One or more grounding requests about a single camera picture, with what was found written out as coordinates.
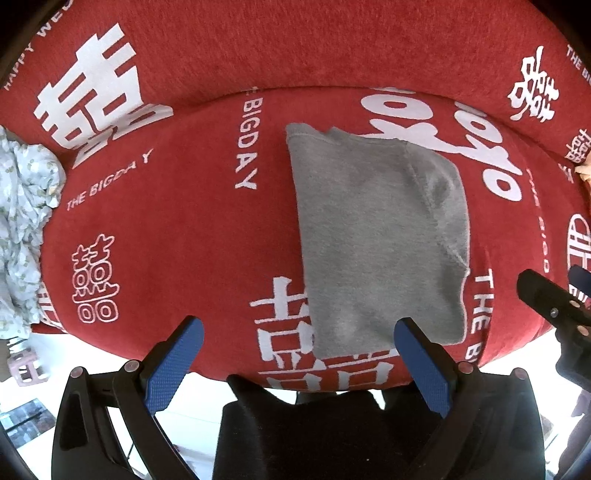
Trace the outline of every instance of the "gray towel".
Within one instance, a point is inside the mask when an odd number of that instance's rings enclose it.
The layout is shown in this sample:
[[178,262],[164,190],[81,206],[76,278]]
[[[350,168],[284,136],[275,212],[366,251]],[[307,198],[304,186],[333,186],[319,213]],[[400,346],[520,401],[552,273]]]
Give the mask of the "gray towel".
[[410,316],[433,342],[466,337],[466,195],[456,166],[400,140],[287,127],[317,358],[394,348]]

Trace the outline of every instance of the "screw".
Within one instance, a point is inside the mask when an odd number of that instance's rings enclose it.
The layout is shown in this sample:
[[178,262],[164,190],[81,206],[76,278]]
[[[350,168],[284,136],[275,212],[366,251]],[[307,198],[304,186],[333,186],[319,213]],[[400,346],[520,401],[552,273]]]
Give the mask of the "screw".
[[125,364],[124,368],[127,373],[133,373],[139,368],[139,362],[137,360],[130,360]]
[[527,380],[527,372],[525,370],[523,370],[522,368],[515,368],[513,370],[513,373],[520,380]]
[[463,374],[471,374],[474,371],[474,366],[468,362],[460,362],[457,365],[457,369]]
[[72,378],[79,378],[82,376],[83,373],[84,373],[84,370],[82,369],[82,367],[76,367],[74,370],[72,370],[70,372],[70,376]]
[[587,327],[584,327],[583,325],[579,325],[577,327],[577,330],[579,331],[579,333],[581,335],[583,335],[584,337],[588,337],[589,336],[589,329]]

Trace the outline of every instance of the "white floor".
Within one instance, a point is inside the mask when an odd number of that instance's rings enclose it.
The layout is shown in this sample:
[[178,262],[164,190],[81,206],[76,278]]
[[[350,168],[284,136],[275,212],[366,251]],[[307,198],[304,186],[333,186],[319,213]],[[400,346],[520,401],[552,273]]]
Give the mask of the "white floor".
[[[43,360],[51,374],[43,385],[18,387],[14,380],[0,384],[0,408],[9,411],[27,401],[38,398],[57,416],[61,396],[69,372],[83,365],[91,373],[119,369],[125,359],[102,352],[68,335],[32,335],[30,344]],[[547,451],[549,468],[555,469],[561,452],[566,447],[568,434],[578,419],[571,419],[580,389],[556,373],[554,368],[560,356],[560,345],[549,333],[520,351],[487,365],[482,370],[489,373],[509,374],[513,368],[525,368],[532,382],[540,413],[556,425],[558,437]],[[295,393],[276,391],[278,396],[293,402]],[[183,381],[170,407],[158,419],[171,441],[185,449],[201,480],[209,480],[217,443],[223,406],[235,399],[224,382],[189,374]],[[113,423],[122,447],[129,451],[131,439],[118,410],[112,412]],[[51,446],[53,430],[29,442],[19,451],[39,480],[51,480]],[[132,466],[144,473],[141,460],[134,451]]]

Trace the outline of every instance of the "blue gripper pad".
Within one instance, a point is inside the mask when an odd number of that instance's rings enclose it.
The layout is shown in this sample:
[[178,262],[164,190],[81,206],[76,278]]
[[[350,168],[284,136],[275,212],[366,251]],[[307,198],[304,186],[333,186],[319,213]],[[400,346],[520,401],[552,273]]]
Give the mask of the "blue gripper pad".
[[394,344],[429,410],[445,418],[456,391],[455,362],[441,345],[430,342],[411,318],[396,322]]
[[145,378],[145,405],[152,415],[166,410],[170,405],[203,346],[204,336],[201,320],[188,317],[166,342],[153,350],[162,355],[163,359],[158,358],[158,364]]
[[573,265],[569,270],[569,283],[591,297],[591,273],[583,267]]

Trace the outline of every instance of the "light blue floral cloth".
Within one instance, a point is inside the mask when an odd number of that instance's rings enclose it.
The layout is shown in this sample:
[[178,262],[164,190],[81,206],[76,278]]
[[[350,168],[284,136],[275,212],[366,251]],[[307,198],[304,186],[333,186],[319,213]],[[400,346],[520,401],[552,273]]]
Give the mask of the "light blue floral cloth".
[[66,174],[42,145],[0,127],[0,338],[27,338],[43,311],[39,263],[43,226],[60,202]]

